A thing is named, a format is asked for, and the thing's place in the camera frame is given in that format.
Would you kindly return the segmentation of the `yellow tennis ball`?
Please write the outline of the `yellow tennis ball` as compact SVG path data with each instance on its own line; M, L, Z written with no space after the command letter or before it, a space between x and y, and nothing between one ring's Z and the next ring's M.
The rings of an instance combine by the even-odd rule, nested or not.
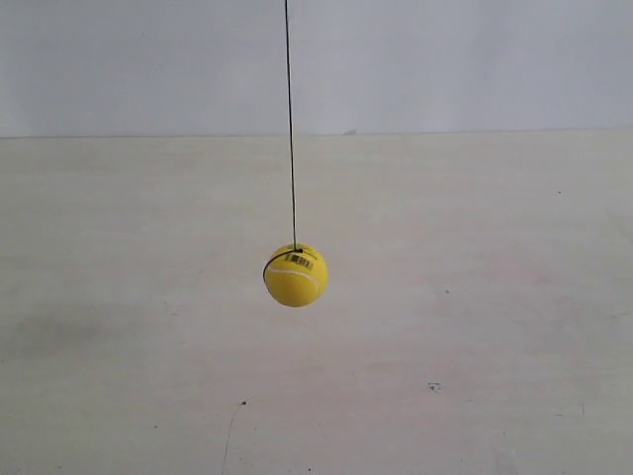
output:
M313 246L291 243L276 249L263 269L268 293L279 304L292 308L312 304L328 285L324 256Z

